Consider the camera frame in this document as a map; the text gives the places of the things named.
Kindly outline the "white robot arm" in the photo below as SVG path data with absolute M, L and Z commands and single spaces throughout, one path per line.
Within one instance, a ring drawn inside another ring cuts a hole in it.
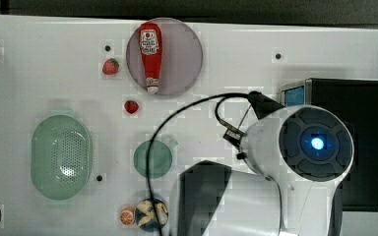
M 201 161 L 184 171 L 177 236 L 340 236 L 339 187 L 354 157 L 345 123 L 318 106 L 246 97 L 257 122 L 225 138 L 249 170 Z

